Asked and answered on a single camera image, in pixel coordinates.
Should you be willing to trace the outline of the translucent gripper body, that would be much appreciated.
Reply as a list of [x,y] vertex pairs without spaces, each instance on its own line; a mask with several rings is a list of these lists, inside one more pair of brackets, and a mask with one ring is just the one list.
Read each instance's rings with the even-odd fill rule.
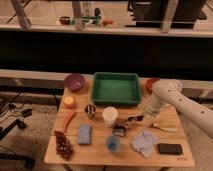
[[161,111],[163,106],[164,102],[162,100],[160,100],[155,95],[151,95],[145,102],[144,112],[147,115],[155,116]]

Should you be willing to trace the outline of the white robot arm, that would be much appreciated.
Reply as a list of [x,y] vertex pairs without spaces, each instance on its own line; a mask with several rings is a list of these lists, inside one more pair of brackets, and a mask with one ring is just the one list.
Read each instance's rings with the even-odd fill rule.
[[156,81],[151,96],[145,102],[144,112],[156,115],[168,103],[213,139],[213,110],[189,99],[181,91],[182,84],[178,80]]

